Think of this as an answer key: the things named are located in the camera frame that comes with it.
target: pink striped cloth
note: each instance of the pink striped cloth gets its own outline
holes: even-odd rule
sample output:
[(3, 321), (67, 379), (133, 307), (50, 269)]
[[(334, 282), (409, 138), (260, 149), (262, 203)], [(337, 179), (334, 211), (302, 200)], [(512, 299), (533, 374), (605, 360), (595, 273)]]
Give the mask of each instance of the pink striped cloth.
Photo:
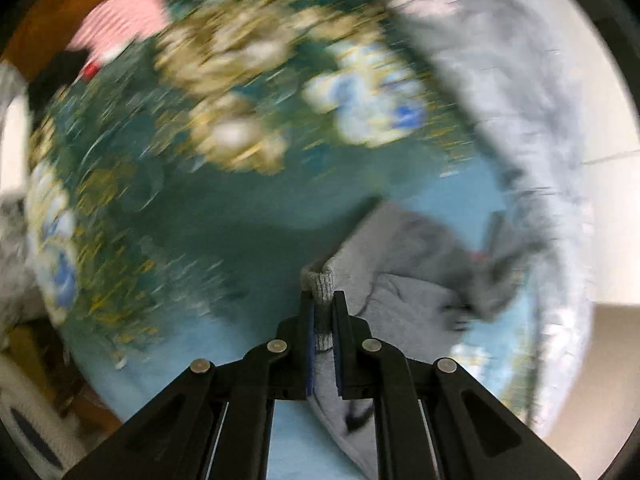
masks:
[(106, 0), (82, 20), (68, 50), (87, 48), (86, 61), (103, 65), (133, 40), (146, 40), (169, 25), (164, 0)]

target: white wall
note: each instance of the white wall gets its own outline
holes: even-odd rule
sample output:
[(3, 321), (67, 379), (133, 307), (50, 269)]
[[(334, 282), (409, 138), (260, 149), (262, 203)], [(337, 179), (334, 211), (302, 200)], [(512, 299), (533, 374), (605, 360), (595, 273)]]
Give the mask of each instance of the white wall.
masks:
[(546, 442), (596, 480), (640, 418), (640, 308), (596, 307), (591, 349)]
[(609, 47), (575, 0), (543, 11), (580, 82), (585, 185), (593, 203), (593, 279), (598, 303), (640, 304), (640, 124)]

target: blue flower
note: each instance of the blue flower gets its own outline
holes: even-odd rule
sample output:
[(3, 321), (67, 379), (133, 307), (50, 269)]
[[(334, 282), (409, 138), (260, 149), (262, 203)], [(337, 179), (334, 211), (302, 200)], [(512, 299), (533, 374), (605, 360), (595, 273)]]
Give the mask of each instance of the blue flower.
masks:
[(58, 264), (52, 271), (56, 304), (69, 310), (76, 300), (76, 269), (63, 251), (58, 253)]
[(58, 230), (58, 218), (54, 218), (51, 222), (43, 222), (42, 223), (42, 239), (46, 240), (47, 238), (51, 238), (55, 236), (56, 231)]
[(394, 110), (394, 128), (415, 130), (424, 124), (424, 106), (415, 102), (405, 102)]
[(349, 75), (341, 75), (332, 87), (332, 97), (339, 107), (350, 107), (355, 101), (354, 78)]

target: red object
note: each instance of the red object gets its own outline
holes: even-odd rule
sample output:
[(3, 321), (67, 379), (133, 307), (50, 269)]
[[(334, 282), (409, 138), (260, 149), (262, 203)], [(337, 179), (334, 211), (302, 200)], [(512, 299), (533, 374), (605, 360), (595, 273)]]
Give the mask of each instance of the red object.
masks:
[(469, 256), (473, 262), (487, 262), (489, 260), (489, 255), (482, 251), (471, 251)]
[(80, 73), (80, 77), (82, 77), (82, 81), (84, 81), (85, 83), (88, 83), (89, 81), (91, 81), (91, 79), (95, 77), (95, 75), (98, 73), (99, 70), (100, 70), (100, 66), (98, 64), (94, 62), (89, 62), (82, 69), (82, 72)]
[(89, 63), (104, 65), (103, 54), (114, 47), (143, 41), (171, 22), (164, 0), (106, 0), (89, 12), (67, 47), (88, 48)]

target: metal screw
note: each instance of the metal screw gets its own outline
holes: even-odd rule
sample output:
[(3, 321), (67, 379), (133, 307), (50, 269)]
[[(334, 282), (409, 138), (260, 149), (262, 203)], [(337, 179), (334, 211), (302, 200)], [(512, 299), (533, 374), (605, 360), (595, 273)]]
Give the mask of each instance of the metal screw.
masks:
[(458, 369), (458, 365), (453, 359), (449, 359), (445, 357), (444, 359), (440, 359), (438, 361), (438, 370), (444, 372), (446, 374), (452, 374)]
[(267, 350), (279, 354), (287, 349), (287, 342), (282, 339), (272, 339), (267, 343)]
[(362, 347), (367, 352), (377, 352), (378, 350), (380, 350), (382, 348), (382, 343), (380, 341), (378, 341), (377, 339), (365, 339), (362, 342)]
[(211, 363), (208, 359), (196, 359), (189, 368), (194, 374), (206, 374), (211, 369)]

